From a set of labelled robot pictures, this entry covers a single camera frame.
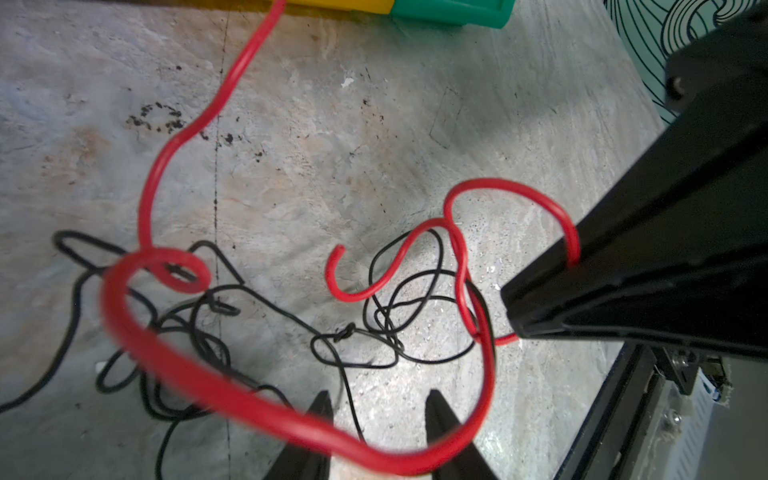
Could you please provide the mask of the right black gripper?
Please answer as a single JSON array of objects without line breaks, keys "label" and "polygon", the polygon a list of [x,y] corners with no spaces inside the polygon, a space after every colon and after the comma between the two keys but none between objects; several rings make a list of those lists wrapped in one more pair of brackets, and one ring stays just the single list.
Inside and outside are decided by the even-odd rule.
[{"label": "right black gripper", "polygon": [[529,339],[767,356],[767,9],[674,53],[678,114],[561,245],[501,291]]}]

